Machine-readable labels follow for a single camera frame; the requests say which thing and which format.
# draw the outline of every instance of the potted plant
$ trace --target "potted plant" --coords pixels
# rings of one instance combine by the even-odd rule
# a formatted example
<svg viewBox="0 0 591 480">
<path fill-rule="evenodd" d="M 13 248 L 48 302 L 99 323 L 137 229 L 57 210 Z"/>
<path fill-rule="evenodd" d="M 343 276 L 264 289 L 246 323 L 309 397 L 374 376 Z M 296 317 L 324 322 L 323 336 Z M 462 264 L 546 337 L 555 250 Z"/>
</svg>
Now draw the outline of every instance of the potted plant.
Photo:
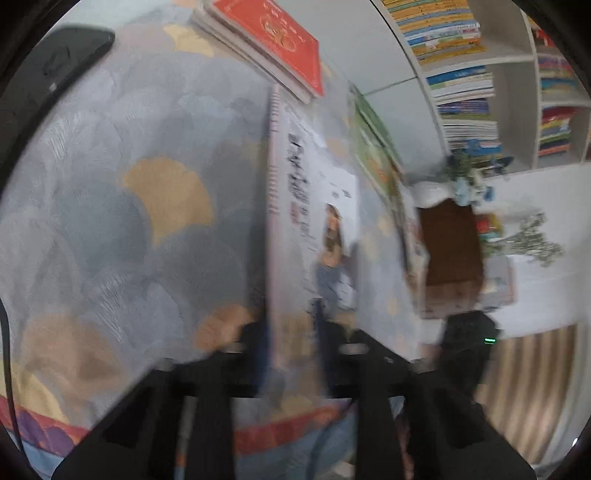
<svg viewBox="0 0 591 480">
<path fill-rule="evenodd" d="M 527 255 L 538 260 L 542 267 L 549 267 L 564 254 L 564 249 L 555 242 L 548 242 L 540 232 L 540 227 L 545 221 L 542 212 L 526 218 L 520 223 L 519 232 L 515 235 L 496 242 L 483 242 L 484 255 Z"/>
</svg>

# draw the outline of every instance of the black device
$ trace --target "black device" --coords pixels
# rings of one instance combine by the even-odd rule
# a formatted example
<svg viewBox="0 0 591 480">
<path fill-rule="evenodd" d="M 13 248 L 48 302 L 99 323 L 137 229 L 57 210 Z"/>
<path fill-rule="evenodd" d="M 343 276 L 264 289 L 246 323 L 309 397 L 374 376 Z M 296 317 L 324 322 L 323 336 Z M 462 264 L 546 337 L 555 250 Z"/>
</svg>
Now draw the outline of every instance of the black device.
<svg viewBox="0 0 591 480">
<path fill-rule="evenodd" d="M 455 389 L 472 398 L 500 330 L 480 311 L 452 315 L 446 319 L 439 370 Z"/>
</svg>

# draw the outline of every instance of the book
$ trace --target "book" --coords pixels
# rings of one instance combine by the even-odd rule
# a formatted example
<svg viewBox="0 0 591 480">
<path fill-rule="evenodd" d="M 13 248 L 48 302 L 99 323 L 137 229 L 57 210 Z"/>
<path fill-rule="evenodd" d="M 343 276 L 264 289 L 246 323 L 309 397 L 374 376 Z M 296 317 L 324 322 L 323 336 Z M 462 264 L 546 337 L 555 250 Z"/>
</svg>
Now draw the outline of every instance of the book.
<svg viewBox="0 0 591 480">
<path fill-rule="evenodd" d="M 548 36 L 548 34 L 542 29 L 532 29 L 532 34 L 534 36 L 534 42 L 538 46 L 542 47 L 555 47 L 556 44 L 554 41 Z"/>
<path fill-rule="evenodd" d="M 573 79 L 545 79 L 542 78 L 542 91 L 545 92 L 546 90 L 559 90 L 559 91 L 570 91 L 571 88 L 574 87 L 574 80 Z"/>
<path fill-rule="evenodd" d="M 444 127 L 453 127 L 456 125 L 470 125 L 474 127 L 494 127 L 496 129 L 497 122 L 494 120 L 474 120 L 474 119 L 449 119 L 443 118 Z"/>
<path fill-rule="evenodd" d="M 445 82 L 438 82 L 429 84 L 431 90 L 437 90 L 444 87 L 451 87 L 454 85 L 471 85 L 473 82 L 481 82 L 483 80 L 492 81 L 492 73 L 479 73 L 477 75 L 469 75 L 469 76 L 461 76 L 459 78 L 455 78 L 453 80 L 446 80 Z"/>
<path fill-rule="evenodd" d="M 446 15 L 445 17 L 428 18 L 425 20 L 417 20 L 408 24 L 400 26 L 403 33 L 419 32 L 433 30 L 435 27 L 461 25 L 463 22 L 474 21 L 472 13 L 461 13 L 454 15 Z"/>
<path fill-rule="evenodd" d="M 472 86 L 479 84 L 480 82 L 492 83 L 492 73 L 481 73 L 480 75 L 471 75 L 469 77 L 461 77 L 455 80 L 448 80 L 446 82 L 434 83 L 430 85 L 431 91 L 436 92 L 445 88 L 457 87 L 457 86 Z"/>
<path fill-rule="evenodd" d="M 439 0 L 429 4 L 409 5 L 405 8 L 390 7 L 388 11 L 390 15 L 398 21 L 409 17 L 420 17 L 432 13 L 449 12 L 461 9 L 470 10 L 470 6 L 466 0 Z"/>
<path fill-rule="evenodd" d="M 490 98 L 495 96 L 494 88 L 486 88 L 481 90 L 473 90 L 470 92 L 451 93 L 449 95 L 435 98 L 435 103 L 441 105 L 442 103 L 457 102 L 459 100 L 471 100 L 473 98 Z"/>
<path fill-rule="evenodd" d="M 451 57 L 457 57 L 458 55 L 467 55 L 470 53 L 480 53 L 481 51 L 486 51 L 486 47 L 480 45 L 478 43 L 473 43 L 467 47 L 458 47 L 458 48 L 447 48 L 442 51 L 437 51 L 434 53 L 427 53 L 426 55 L 422 55 L 417 57 L 417 60 L 420 64 L 431 63 L 434 61 L 445 60 Z"/>
<path fill-rule="evenodd" d="M 562 122 L 560 125 L 548 125 L 542 124 L 540 129 L 540 138 L 549 137 L 550 135 L 556 135 L 562 132 L 570 130 L 570 121 Z"/>
<path fill-rule="evenodd" d="M 556 155 L 558 153 L 566 153 L 569 150 L 570 150 L 570 144 L 559 145 L 558 147 L 545 148 L 543 150 L 539 150 L 538 156 L 539 157 L 546 157 L 548 155 Z"/>
<path fill-rule="evenodd" d="M 246 61 L 253 65 L 254 68 L 258 69 L 260 73 L 267 76 L 270 80 L 281 83 L 302 102 L 310 103 L 313 96 L 305 85 L 299 82 L 297 78 L 283 68 L 282 65 L 275 63 L 263 52 L 254 48 L 239 34 L 235 33 L 234 30 L 225 27 L 210 15 L 207 15 L 203 8 L 203 4 L 200 1 L 196 2 L 191 20 L 202 30 L 231 48 L 238 55 L 242 56 Z"/>
<path fill-rule="evenodd" d="M 293 325 L 311 334 L 310 302 L 325 315 L 355 315 L 359 192 L 354 174 L 331 158 L 307 111 L 275 85 L 269 120 L 267 300 L 272 366 L 287 369 L 282 348 Z"/>
<path fill-rule="evenodd" d="M 412 42 L 415 42 L 417 40 L 419 40 L 419 42 L 417 43 L 422 43 L 422 41 L 425 40 L 432 40 L 434 38 L 445 37 L 447 35 L 454 36 L 457 34 L 462 34 L 464 32 L 473 33 L 475 31 L 480 31 L 480 24 L 476 21 L 464 23 L 462 25 L 452 25 L 451 27 L 435 28 L 425 33 L 405 35 L 404 38 L 410 45 L 413 45 Z"/>
<path fill-rule="evenodd" d="M 400 201 L 396 184 L 401 180 L 402 170 L 398 154 L 387 130 L 379 117 L 361 93 L 352 86 L 354 98 L 353 144 L 361 169 L 380 194 L 384 202 L 393 210 Z"/>
<path fill-rule="evenodd" d="M 414 46 L 421 45 L 423 43 L 427 43 L 427 42 L 434 41 L 434 40 L 445 40 L 447 38 L 456 38 L 456 37 L 464 38 L 465 35 L 466 35 L 466 37 L 468 37 L 470 35 L 477 35 L 479 38 L 481 37 L 480 30 L 478 28 L 451 27 L 451 28 L 447 29 L 445 32 L 438 32 L 436 30 L 433 30 L 432 32 L 429 32 L 428 34 L 426 34 L 422 37 L 413 38 L 412 40 L 407 39 L 407 42 L 411 47 L 414 47 Z"/>
<path fill-rule="evenodd" d="M 323 96 L 318 41 L 270 0 L 205 0 L 208 14 L 267 53 L 315 96 Z"/>
<path fill-rule="evenodd" d="M 570 130 L 566 130 L 564 132 L 559 132 L 553 135 L 546 135 L 544 137 L 540 137 L 540 145 L 556 142 L 558 140 L 566 140 L 570 137 Z"/>
<path fill-rule="evenodd" d="M 457 80 L 464 77 L 482 75 L 485 73 L 486 67 L 484 65 L 479 67 L 471 67 L 468 69 L 454 70 L 452 72 L 440 73 L 439 75 L 427 77 L 427 83 L 429 85 L 436 85 L 438 83 L 448 82 L 449 80 Z"/>
<path fill-rule="evenodd" d="M 442 113 L 440 115 L 444 124 L 449 120 L 492 120 L 489 113 Z"/>
<path fill-rule="evenodd" d="M 573 115 L 579 111 L 576 107 L 572 106 L 555 106 L 544 108 L 542 110 L 542 121 L 545 124 L 552 120 L 571 119 Z"/>
<path fill-rule="evenodd" d="M 477 43 L 480 40 L 480 33 L 459 35 L 457 37 L 446 37 L 438 40 L 429 40 L 422 45 L 412 47 L 413 53 L 417 55 L 424 55 L 432 51 L 440 51 L 445 48 L 460 47 Z"/>
<path fill-rule="evenodd" d="M 458 83 L 456 85 L 451 85 L 449 87 L 441 87 L 441 88 L 437 88 L 437 89 L 432 89 L 431 94 L 435 98 L 439 98 L 442 96 L 450 95 L 452 93 L 475 92 L 477 90 L 491 89 L 491 88 L 493 88 L 492 79 L 491 80 L 481 80 L 480 82 Z"/>
<path fill-rule="evenodd" d="M 472 12 L 470 11 L 469 8 L 450 8 L 450 9 L 445 9 L 445 10 L 436 11 L 436 12 L 425 12 L 420 15 L 413 15 L 411 17 L 405 17 L 405 18 L 394 18 L 393 14 L 391 16 L 394 18 L 394 20 L 396 20 L 396 23 L 402 27 L 404 25 L 408 25 L 408 24 L 411 24 L 414 22 L 419 22 L 419 21 L 430 22 L 432 20 L 443 19 L 445 17 L 451 17 L 454 15 L 471 15 L 471 14 L 472 14 Z"/>
<path fill-rule="evenodd" d="M 388 12 L 391 13 L 405 8 L 417 7 L 419 5 L 435 4 L 437 3 L 437 0 L 402 0 L 400 2 L 384 0 L 383 3 L 384 6 L 388 9 Z"/>
</svg>

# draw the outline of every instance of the bookshelf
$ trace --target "bookshelf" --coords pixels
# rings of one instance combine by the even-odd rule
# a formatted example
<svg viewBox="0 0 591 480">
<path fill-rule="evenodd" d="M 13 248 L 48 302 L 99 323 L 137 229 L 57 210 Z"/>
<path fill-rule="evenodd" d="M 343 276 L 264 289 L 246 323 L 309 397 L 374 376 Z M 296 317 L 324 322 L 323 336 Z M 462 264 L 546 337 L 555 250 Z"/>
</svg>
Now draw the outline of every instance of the bookshelf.
<svg viewBox="0 0 591 480">
<path fill-rule="evenodd" d="M 493 74 L 495 96 L 489 99 L 491 113 L 499 124 L 504 153 L 515 158 L 508 173 L 536 168 L 583 163 L 589 148 L 591 99 L 578 82 L 574 91 L 562 94 L 542 93 L 538 53 L 559 54 L 553 47 L 536 47 L 525 14 L 511 0 L 467 0 L 480 23 L 486 51 L 461 55 L 427 64 L 419 64 L 397 23 L 381 0 L 371 0 L 396 41 L 405 51 L 417 80 L 423 86 L 435 116 L 437 106 L 426 77 L 479 65 Z M 552 106 L 579 108 L 571 121 L 570 151 L 562 155 L 538 158 L 542 109 Z M 436 122 L 442 129 L 441 122 Z"/>
</svg>

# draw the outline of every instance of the book cover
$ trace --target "book cover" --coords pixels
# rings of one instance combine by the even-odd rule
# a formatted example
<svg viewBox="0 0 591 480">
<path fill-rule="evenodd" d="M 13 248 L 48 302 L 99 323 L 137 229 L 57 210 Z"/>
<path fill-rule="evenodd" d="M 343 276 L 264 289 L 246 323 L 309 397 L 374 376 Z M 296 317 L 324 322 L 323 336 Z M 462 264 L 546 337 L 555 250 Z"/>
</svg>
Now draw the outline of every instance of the book cover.
<svg viewBox="0 0 591 480">
<path fill-rule="evenodd" d="M 269 0 L 215 0 L 212 11 L 267 49 L 323 96 L 318 41 Z"/>
<path fill-rule="evenodd" d="M 328 318 L 355 316 L 358 183 L 336 165 L 303 107 L 272 89 L 268 159 L 267 300 L 274 368 L 287 369 L 294 325 L 311 342 L 310 302 Z"/>
<path fill-rule="evenodd" d="M 378 140 L 358 108 L 355 108 L 355 154 L 364 173 L 386 204 L 392 196 L 392 164 L 384 146 Z"/>
</svg>

